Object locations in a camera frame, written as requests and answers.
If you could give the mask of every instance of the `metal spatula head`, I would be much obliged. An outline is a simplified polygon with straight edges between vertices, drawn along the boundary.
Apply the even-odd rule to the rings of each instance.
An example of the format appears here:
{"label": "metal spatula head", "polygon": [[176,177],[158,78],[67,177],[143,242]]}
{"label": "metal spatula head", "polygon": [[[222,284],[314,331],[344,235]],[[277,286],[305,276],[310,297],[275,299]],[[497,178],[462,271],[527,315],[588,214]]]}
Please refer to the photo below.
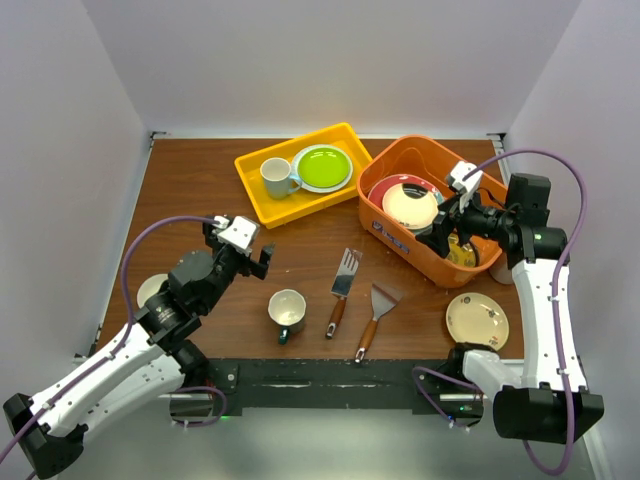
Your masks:
{"label": "metal spatula head", "polygon": [[402,299],[404,293],[396,288],[374,282],[371,285],[371,303],[373,305],[373,318],[379,319],[389,312]]}

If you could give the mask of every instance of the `cup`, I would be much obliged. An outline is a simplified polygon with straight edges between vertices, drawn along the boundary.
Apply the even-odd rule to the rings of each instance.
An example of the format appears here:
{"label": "cup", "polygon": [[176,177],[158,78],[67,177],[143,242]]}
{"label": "cup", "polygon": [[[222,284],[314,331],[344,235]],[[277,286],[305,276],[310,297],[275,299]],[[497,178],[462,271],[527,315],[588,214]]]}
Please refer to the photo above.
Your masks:
{"label": "cup", "polygon": [[302,180],[291,171],[291,164],[284,158],[270,158],[260,166],[260,175],[267,187],[267,193],[275,200],[280,200],[300,190]]}
{"label": "cup", "polygon": [[295,290],[280,290],[269,300],[269,316],[280,326],[278,343],[284,345],[289,337],[304,328],[307,302]]}

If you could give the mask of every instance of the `slotted spatula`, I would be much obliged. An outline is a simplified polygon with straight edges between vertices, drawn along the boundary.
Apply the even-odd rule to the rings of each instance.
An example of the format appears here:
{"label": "slotted spatula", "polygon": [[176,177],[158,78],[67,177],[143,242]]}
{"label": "slotted spatula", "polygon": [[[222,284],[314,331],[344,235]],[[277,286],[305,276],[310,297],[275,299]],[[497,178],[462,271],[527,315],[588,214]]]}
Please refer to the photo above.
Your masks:
{"label": "slotted spatula", "polygon": [[378,328],[378,320],[380,320],[380,317],[395,307],[400,299],[402,299],[402,295],[404,294],[400,290],[379,282],[374,282],[371,285],[373,318],[369,320],[367,328],[364,329],[364,333],[360,339],[360,345],[358,345],[358,350],[356,351],[356,363],[360,363],[364,360],[364,356],[371,346],[371,342],[373,342],[373,337],[376,335],[376,329]]}

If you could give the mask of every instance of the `brown tabletop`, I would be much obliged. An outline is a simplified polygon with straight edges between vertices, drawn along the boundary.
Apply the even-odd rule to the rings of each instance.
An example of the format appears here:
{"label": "brown tabletop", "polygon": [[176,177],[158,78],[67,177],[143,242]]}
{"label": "brown tabletop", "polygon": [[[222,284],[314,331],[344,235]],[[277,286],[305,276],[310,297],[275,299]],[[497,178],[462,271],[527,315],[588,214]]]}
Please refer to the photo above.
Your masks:
{"label": "brown tabletop", "polygon": [[[235,170],[240,155],[281,140],[157,140],[135,209],[127,246],[151,223],[174,215],[244,215],[257,221],[249,197]],[[375,157],[391,140],[364,140]],[[494,154],[488,140],[443,140],[443,145],[472,162]],[[496,166],[489,174],[500,178]],[[405,292],[398,306],[380,320],[367,358],[446,358],[453,346],[444,322],[449,302],[459,293],[481,292],[505,310],[510,335],[500,351],[503,358],[523,358],[522,320],[513,286],[481,274],[465,287],[435,287],[402,258],[367,233],[358,221],[358,199],[308,215],[272,230],[262,228],[254,255],[275,242],[276,250],[265,281],[237,277],[191,340],[209,357],[352,358],[369,321],[371,282],[380,280]],[[364,253],[333,340],[324,333],[336,299],[329,293],[345,247]],[[129,290],[135,302],[139,285],[149,276],[168,272],[187,251],[206,250],[200,224],[167,226],[148,237],[134,254]],[[277,342],[278,327],[269,319],[267,303],[283,288],[306,297],[305,329],[286,346]],[[126,321],[124,301],[116,280],[99,346]]]}

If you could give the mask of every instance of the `plate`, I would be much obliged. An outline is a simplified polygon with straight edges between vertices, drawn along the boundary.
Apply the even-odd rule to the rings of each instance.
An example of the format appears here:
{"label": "plate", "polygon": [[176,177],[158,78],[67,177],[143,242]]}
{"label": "plate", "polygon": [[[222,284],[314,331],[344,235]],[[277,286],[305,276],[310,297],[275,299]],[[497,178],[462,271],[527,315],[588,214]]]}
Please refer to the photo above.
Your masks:
{"label": "plate", "polygon": [[458,295],[447,307],[447,329],[456,342],[489,345],[500,350],[509,338],[504,310],[481,293]]}
{"label": "plate", "polygon": [[302,179],[302,188],[314,193],[340,190],[353,175],[351,158],[333,145],[311,145],[300,150],[291,167]]}
{"label": "plate", "polygon": [[147,278],[144,282],[142,282],[142,285],[140,285],[140,288],[138,289],[138,294],[136,295],[138,308],[144,307],[144,302],[158,293],[160,291],[162,283],[168,279],[169,275],[167,275],[166,273],[159,273]]}
{"label": "plate", "polygon": [[411,183],[414,185],[420,185],[421,187],[426,188],[435,195],[438,204],[444,201],[444,197],[440,193],[440,190],[438,190],[432,183],[429,183],[423,178],[417,177],[415,175],[402,173],[391,175],[380,180],[373,186],[367,198],[376,207],[382,209],[382,200],[384,199],[385,193],[387,193],[387,190],[389,190],[391,187],[399,183]]}
{"label": "plate", "polygon": [[447,260],[460,267],[474,268],[478,266],[478,252],[471,242],[462,246],[458,245],[458,235],[452,233],[449,235]]}
{"label": "plate", "polygon": [[382,210],[403,227],[420,230],[433,223],[438,214],[438,201],[422,185],[397,183],[384,194]]}

